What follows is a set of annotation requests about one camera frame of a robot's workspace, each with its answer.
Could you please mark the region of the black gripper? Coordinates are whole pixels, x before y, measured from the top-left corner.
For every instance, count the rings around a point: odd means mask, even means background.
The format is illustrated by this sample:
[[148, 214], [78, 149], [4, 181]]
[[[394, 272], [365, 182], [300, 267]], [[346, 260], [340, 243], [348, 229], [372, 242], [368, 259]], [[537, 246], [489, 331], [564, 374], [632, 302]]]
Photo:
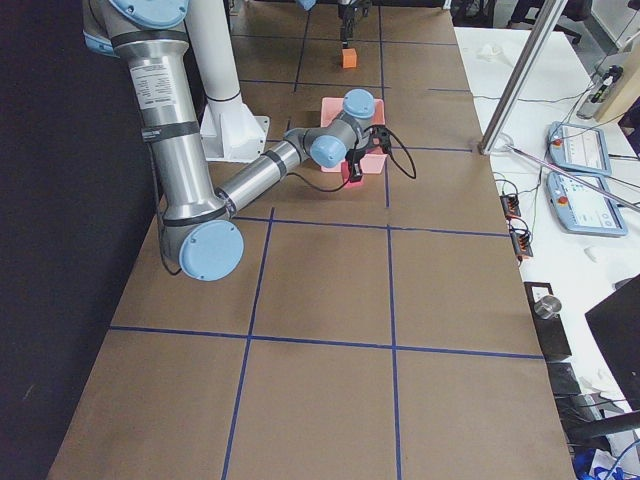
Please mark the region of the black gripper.
[[373, 125], [367, 129], [365, 146], [350, 149], [345, 157], [348, 163], [348, 180], [361, 181], [361, 165], [384, 165], [391, 150], [391, 132], [384, 125]]
[[350, 20], [360, 17], [366, 18], [370, 10], [369, 0], [338, 0], [338, 17], [342, 21], [340, 26], [340, 41], [343, 48], [349, 47]]

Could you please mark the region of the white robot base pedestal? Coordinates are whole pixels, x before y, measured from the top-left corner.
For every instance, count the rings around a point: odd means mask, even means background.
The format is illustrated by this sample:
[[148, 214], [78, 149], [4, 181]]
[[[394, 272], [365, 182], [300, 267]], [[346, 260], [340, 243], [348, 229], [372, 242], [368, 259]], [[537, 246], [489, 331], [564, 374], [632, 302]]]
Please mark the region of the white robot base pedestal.
[[186, 27], [207, 106], [201, 125], [209, 161], [251, 162], [264, 149], [267, 125], [244, 103], [224, 3], [189, 3]]

